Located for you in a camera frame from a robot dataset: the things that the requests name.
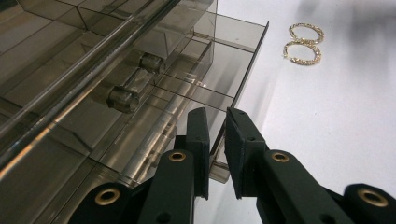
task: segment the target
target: white surface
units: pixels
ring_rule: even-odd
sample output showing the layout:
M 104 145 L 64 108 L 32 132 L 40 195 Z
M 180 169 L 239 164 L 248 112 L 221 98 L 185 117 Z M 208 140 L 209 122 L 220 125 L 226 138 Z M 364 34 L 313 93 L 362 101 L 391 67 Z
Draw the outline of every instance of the white surface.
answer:
M 265 24 L 268 33 L 238 108 L 272 149 L 294 154 L 324 187 L 353 183 L 396 197 L 396 2 L 219 0 L 219 13 Z M 322 61 L 282 57 L 289 27 L 320 27 Z M 234 198 L 232 182 L 210 181 L 195 223 L 261 223 L 254 199 Z

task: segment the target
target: gold hoop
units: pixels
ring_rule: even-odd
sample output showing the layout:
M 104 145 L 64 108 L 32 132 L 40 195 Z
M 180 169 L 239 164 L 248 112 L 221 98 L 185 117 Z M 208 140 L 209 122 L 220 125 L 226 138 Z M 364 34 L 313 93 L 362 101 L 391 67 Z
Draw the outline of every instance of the gold hoop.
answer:
M 299 58 L 289 57 L 288 48 L 291 45 L 303 45 L 303 46 L 306 46 L 307 48 L 312 49 L 315 53 L 315 59 L 314 60 L 303 60 L 303 59 L 299 59 Z M 301 41 L 291 41 L 291 42 L 287 43 L 285 45 L 285 47 L 283 48 L 283 56 L 285 58 L 289 59 L 292 63 L 297 63 L 300 65 L 314 65 L 314 64 L 320 62 L 320 59 L 321 59 L 321 53 L 317 47 L 315 47 L 314 45 L 307 44 L 305 42 L 301 42 Z
M 317 32 L 318 38 L 315 39 L 315 40 L 313 40 L 313 39 L 299 38 L 299 37 L 294 33 L 294 31 L 293 31 L 293 29 L 296 28 L 296 27 L 306 27 L 306 28 L 312 29 L 312 30 L 314 30 L 315 32 Z M 323 33 L 323 31 L 322 31 L 320 28 L 318 28 L 317 26 L 308 24 L 308 23 L 297 23 L 297 24 L 292 25 L 292 26 L 289 28 L 289 33 L 290 33 L 291 37 L 292 37 L 295 41 L 300 41 L 300 42 L 303 42 L 303 43 L 306 43 L 306 44 L 310 44 L 310 45 L 318 44 L 318 43 L 322 42 L 322 41 L 323 41 L 323 38 L 324 38 L 324 33 Z

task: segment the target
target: clear plastic organizer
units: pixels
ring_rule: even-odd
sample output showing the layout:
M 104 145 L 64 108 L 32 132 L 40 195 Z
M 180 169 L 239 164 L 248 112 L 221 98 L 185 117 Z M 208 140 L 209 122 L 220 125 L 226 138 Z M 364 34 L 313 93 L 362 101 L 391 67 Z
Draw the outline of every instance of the clear plastic organizer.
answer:
M 146 181 L 197 107 L 214 164 L 268 27 L 216 12 L 213 0 L 0 3 L 0 222 L 65 223 L 96 186 Z

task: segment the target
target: rhinestone hoop earring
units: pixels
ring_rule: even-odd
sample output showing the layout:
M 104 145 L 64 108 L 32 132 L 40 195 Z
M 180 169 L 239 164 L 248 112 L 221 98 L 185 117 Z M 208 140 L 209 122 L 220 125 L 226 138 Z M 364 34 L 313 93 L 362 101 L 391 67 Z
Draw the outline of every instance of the rhinestone hoop earring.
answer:
M 296 28 L 296 27 L 306 27 L 306 28 L 312 29 L 315 32 L 317 32 L 318 38 L 313 40 L 313 39 L 305 39 L 305 38 L 298 37 L 293 31 L 293 29 Z M 290 33 L 291 37 L 295 41 L 304 42 L 304 43 L 307 43 L 307 44 L 310 44 L 310 45 L 318 44 L 318 43 L 322 42 L 323 38 L 324 38 L 324 33 L 323 33 L 323 31 L 320 28 L 318 28 L 317 26 L 308 24 L 308 23 L 297 23 L 297 24 L 292 25 L 289 28 L 289 33 Z
M 299 59 L 299 58 L 295 58 L 295 57 L 289 57 L 288 48 L 291 45 L 303 45 L 303 46 L 306 46 L 307 48 L 312 49 L 315 53 L 315 59 L 314 60 L 303 60 L 303 59 Z M 314 45 L 310 45 L 310 44 L 301 42 L 301 41 L 291 41 L 291 42 L 287 43 L 285 45 L 285 47 L 283 48 L 283 56 L 285 58 L 289 59 L 291 62 L 300 64 L 300 65 L 314 65 L 314 64 L 320 62 L 320 59 L 321 59 L 321 53 L 317 47 L 315 47 Z

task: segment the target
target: hoop earring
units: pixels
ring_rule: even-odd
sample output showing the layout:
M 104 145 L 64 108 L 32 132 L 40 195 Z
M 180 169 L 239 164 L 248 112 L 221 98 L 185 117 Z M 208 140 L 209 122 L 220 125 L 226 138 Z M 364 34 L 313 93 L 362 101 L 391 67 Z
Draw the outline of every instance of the hoop earring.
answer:
M 303 45 L 303 46 L 306 46 L 307 48 L 312 49 L 315 53 L 314 60 L 303 60 L 303 59 L 299 59 L 299 58 L 295 58 L 295 57 L 293 57 L 293 58 L 289 57 L 288 48 L 291 45 Z M 291 42 L 287 43 L 285 45 L 285 47 L 283 48 L 283 56 L 285 58 L 289 59 L 292 63 L 297 63 L 300 65 L 314 65 L 314 64 L 320 62 L 320 59 L 321 59 L 321 53 L 317 47 L 315 47 L 314 45 L 307 44 L 305 42 L 301 42 L 301 41 L 291 41 Z
M 317 39 L 305 39 L 305 38 L 298 37 L 293 31 L 293 29 L 296 27 L 306 27 L 306 28 L 312 29 L 315 32 L 317 32 L 318 38 Z M 318 43 L 322 42 L 323 38 L 324 38 L 324 33 L 320 28 L 318 28 L 317 26 L 308 24 L 308 23 L 297 23 L 297 24 L 292 25 L 289 28 L 289 33 L 295 41 L 300 41 L 300 42 L 307 43 L 310 45 L 318 44 Z

